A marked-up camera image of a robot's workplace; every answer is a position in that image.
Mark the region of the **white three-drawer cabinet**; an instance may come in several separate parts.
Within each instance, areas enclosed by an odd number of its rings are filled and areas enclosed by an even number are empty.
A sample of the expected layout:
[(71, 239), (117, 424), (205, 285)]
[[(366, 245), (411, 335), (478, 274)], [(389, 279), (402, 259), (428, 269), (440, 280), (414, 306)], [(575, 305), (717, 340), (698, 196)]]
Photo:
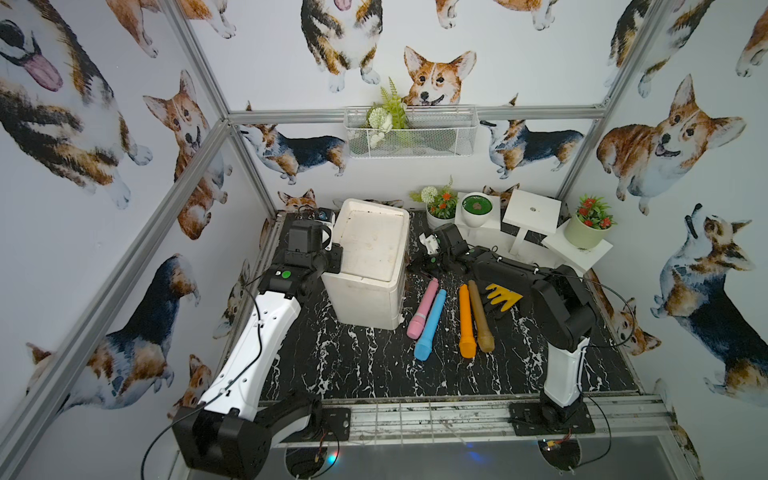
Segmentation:
[(402, 208), (344, 201), (332, 236), (343, 249), (340, 272), (322, 275), (340, 323), (395, 330), (403, 322), (409, 228)]

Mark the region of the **pink toy microphone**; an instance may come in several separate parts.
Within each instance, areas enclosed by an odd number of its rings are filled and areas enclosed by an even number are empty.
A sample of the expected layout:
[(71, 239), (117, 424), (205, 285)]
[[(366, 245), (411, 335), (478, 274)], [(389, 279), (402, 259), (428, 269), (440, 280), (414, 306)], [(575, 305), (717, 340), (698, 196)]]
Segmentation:
[(407, 336), (412, 340), (418, 340), (424, 331), (427, 317), (432, 307), (433, 301), (439, 290), (439, 280), (432, 278), (420, 301), (416, 313), (409, 322)]

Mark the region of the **tan toy microphone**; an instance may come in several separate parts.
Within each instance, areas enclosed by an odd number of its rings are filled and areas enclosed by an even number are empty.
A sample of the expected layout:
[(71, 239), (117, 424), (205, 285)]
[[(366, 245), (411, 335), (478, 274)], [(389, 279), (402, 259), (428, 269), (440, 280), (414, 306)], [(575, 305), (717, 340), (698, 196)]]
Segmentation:
[(468, 290), (477, 330), (477, 343), (482, 352), (491, 353), (495, 349), (495, 339), (488, 327), (479, 289), (474, 280), (468, 282)]

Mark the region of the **blue toy microphone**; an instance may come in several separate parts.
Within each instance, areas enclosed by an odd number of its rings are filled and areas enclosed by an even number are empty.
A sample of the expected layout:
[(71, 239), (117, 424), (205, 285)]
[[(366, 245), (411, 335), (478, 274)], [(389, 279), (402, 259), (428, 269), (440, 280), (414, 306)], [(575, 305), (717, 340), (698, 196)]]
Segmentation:
[(442, 315), (446, 296), (446, 290), (440, 289), (435, 297), (425, 327), (415, 345), (414, 357), (416, 360), (426, 361), (433, 350), (433, 339)]

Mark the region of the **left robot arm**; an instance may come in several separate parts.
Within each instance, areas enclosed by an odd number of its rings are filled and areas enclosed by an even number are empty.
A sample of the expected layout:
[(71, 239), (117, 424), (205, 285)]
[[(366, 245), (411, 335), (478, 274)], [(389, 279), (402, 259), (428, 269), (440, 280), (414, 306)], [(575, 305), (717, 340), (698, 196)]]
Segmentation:
[(254, 479), (272, 447), (292, 435), (322, 431), (315, 394), (291, 391), (261, 408), (259, 399), (288, 330), (311, 287), (341, 267), (337, 243), (288, 250), (261, 276), (253, 311), (218, 377), (194, 408), (182, 407), (171, 423), (187, 467), (230, 479)]

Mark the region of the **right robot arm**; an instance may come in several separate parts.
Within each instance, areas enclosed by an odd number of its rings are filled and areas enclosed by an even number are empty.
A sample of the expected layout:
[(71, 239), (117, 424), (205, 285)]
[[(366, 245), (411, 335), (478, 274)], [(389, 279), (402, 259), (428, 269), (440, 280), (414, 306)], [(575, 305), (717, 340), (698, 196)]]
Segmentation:
[(544, 416), (572, 416), (583, 405), (581, 378), (585, 349), (598, 310), (570, 266), (540, 267), (507, 259), (486, 247), (471, 247), (454, 224), (420, 234), (421, 263), (495, 284), (522, 296), (548, 343), (547, 373), (541, 393)]

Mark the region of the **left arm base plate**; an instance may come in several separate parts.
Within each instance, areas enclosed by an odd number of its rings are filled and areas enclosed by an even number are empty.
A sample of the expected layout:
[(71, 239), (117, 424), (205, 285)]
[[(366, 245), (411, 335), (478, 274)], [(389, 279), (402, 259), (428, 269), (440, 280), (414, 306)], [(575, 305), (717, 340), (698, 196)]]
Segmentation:
[(283, 440), (284, 443), (319, 442), (323, 435), (325, 439), (332, 436), (334, 440), (348, 441), (351, 427), (350, 408), (322, 408), (320, 417), (313, 417), (309, 425)]

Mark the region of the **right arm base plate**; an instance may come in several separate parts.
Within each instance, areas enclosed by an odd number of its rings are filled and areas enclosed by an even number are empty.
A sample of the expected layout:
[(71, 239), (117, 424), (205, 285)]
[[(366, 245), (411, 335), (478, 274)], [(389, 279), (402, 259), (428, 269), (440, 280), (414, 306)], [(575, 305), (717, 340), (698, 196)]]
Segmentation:
[(511, 403), (508, 409), (509, 423), (517, 436), (545, 437), (596, 432), (588, 408), (580, 400), (568, 407), (547, 402)]

